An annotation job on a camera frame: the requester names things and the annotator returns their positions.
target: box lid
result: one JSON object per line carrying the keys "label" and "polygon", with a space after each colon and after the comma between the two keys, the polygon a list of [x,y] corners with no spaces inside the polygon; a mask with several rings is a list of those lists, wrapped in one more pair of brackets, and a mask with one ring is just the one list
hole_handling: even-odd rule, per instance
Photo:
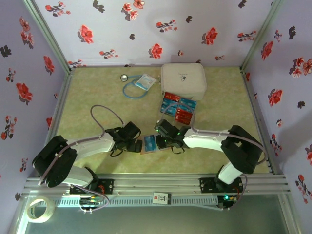
{"label": "box lid", "polygon": [[168,63],[161,67],[163,90],[176,94],[203,93],[207,90],[205,71],[199,63]]}

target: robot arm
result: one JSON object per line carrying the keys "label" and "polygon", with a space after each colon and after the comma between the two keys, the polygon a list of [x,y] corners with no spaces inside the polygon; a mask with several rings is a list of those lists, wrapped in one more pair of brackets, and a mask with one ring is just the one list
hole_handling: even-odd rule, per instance
{"label": "robot arm", "polygon": [[[74,162],[101,152],[112,152],[111,156],[114,156],[115,151],[120,151],[119,154],[123,151],[139,153],[142,149],[142,141],[135,138],[137,134],[140,134],[140,129],[129,122],[122,128],[105,130],[105,134],[97,139],[86,140],[84,143],[69,147],[56,160],[44,178],[45,183],[50,188],[67,183],[95,190],[98,186],[98,177],[90,168],[73,166]],[[62,136],[52,138],[33,160],[33,167],[39,175],[44,174],[63,148],[74,142],[76,140],[67,141]]]}
{"label": "robot arm", "polygon": [[220,189],[233,183],[243,173],[252,174],[262,153],[261,149],[247,141],[227,136],[227,134],[236,135],[259,143],[243,128],[236,125],[230,130],[221,132],[195,130],[190,126],[178,129],[162,119],[156,124],[155,130],[160,133],[167,146],[199,147],[224,152],[230,162],[219,170],[215,179],[216,185]]}

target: wallpaper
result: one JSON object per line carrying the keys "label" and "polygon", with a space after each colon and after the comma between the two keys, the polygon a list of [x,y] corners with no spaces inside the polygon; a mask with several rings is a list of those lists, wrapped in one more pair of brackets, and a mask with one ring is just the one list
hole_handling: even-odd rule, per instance
{"label": "wallpaper", "polygon": [[306,233],[312,232],[311,1],[285,1],[245,69]]}
{"label": "wallpaper", "polygon": [[22,1],[2,2],[0,21],[0,234],[6,234],[65,71]]}
{"label": "wallpaper", "polygon": [[34,2],[71,67],[240,66],[273,0]]}

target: table surface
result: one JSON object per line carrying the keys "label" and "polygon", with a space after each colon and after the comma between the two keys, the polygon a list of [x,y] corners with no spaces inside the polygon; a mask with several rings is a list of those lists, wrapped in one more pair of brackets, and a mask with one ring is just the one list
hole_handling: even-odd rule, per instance
{"label": "table surface", "polygon": [[[240,125],[256,139],[259,139],[247,92],[238,67],[205,67],[207,91],[196,107],[195,127],[207,130],[230,129]],[[94,136],[100,128],[90,116],[90,108],[100,104],[115,111],[125,123],[132,121],[142,135],[153,134],[154,125],[160,117],[162,100],[160,84],[154,84],[141,99],[131,100],[122,94],[125,82],[121,74],[140,75],[147,73],[160,76],[160,67],[125,68],[77,68],[75,70],[64,111],[58,128],[58,135],[65,139]],[[129,87],[131,96],[144,91]],[[119,120],[103,108],[94,108],[94,116],[105,128],[121,126]],[[171,150],[151,154],[124,152],[118,157],[100,153],[80,159],[74,165],[90,167],[96,173],[217,173],[228,162],[219,151],[193,148],[175,155]],[[265,163],[258,165],[255,173],[267,173]]]}

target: tape roll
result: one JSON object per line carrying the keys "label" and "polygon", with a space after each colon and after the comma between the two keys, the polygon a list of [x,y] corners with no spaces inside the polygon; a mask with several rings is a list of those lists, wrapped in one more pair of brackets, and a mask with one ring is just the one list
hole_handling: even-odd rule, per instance
{"label": "tape roll", "polygon": [[[35,209],[38,203],[42,201],[46,203],[46,209],[43,215],[41,215],[40,217],[36,217]],[[26,212],[28,216],[28,221],[31,223],[44,223],[51,218],[51,216],[54,213],[54,209],[55,209],[54,201],[44,196],[38,196],[34,198],[33,200],[31,200],[31,202],[29,202],[29,205],[27,206]]]}

